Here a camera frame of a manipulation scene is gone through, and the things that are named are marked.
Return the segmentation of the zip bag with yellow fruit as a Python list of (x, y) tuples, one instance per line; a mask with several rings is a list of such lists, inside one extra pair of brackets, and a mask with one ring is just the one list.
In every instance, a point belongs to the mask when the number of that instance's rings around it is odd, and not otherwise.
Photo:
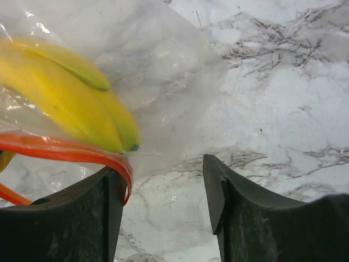
[[(161, 1), (1, 1), (4, 37), (48, 41), (89, 60), (132, 114), (141, 141), (110, 165), (14, 155), (1, 168), (1, 198), (15, 205), (39, 198), (40, 184), (56, 192), (103, 167), (122, 175), (129, 199), (136, 177), (177, 164), (227, 74), (208, 39)], [(1, 150), (40, 138), (75, 141), (1, 84)]]

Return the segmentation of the fake banana bunch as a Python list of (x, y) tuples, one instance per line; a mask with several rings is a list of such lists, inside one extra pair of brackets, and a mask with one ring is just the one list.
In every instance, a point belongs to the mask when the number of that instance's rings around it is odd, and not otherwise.
[(1, 39), (1, 84), (28, 98), (74, 142), (27, 139), (25, 147), (1, 150), (1, 168), (16, 154), (110, 165), (139, 149), (140, 131), (130, 111), (89, 60), (48, 41)]

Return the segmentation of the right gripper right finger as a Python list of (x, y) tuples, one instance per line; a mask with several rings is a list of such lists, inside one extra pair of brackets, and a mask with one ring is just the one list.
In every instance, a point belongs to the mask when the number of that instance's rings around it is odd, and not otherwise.
[(210, 223), (222, 261), (348, 261), (348, 195), (306, 203), (203, 158)]

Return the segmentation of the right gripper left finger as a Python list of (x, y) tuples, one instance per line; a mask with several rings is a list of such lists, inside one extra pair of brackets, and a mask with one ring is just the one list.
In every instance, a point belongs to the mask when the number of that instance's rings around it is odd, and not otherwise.
[(59, 192), (1, 209), (1, 261), (113, 261), (126, 182), (103, 168)]

